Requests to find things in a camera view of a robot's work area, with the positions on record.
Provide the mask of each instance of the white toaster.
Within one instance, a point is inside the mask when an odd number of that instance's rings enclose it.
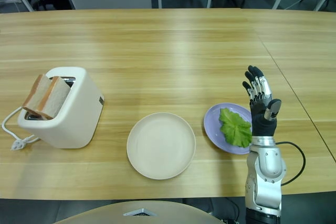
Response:
[[[97,127],[104,96],[84,68],[53,68],[46,76],[61,76],[71,87],[61,109],[51,120],[41,120],[22,109],[18,125],[56,148],[86,146]]]

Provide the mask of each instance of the lettuce leaf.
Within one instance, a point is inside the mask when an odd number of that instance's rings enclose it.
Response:
[[[238,113],[228,108],[221,109],[219,120],[223,122],[220,128],[225,135],[226,142],[239,147],[248,147],[252,141],[251,124],[240,117]]]

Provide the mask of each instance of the bread slice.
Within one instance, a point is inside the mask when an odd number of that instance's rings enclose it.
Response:
[[[47,119],[55,118],[69,91],[69,85],[60,76],[53,77],[49,89],[37,106],[36,112]]]
[[[38,115],[36,113],[37,106],[41,102],[43,96],[46,94],[51,80],[45,76],[45,74],[40,74],[34,82],[34,85],[22,107],[33,115]]]

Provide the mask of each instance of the silver robotic arm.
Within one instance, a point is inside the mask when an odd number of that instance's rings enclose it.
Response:
[[[243,82],[250,98],[252,145],[247,157],[248,175],[245,190],[246,223],[280,223],[281,181],[286,165],[273,138],[281,100],[272,99],[264,74],[248,67]]]

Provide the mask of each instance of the white plate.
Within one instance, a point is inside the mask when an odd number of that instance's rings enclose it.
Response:
[[[172,178],[190,164],[196,140],[190,125],[178,115],[159,112],[138,121],[127,140],[134,169],[153,179]]]

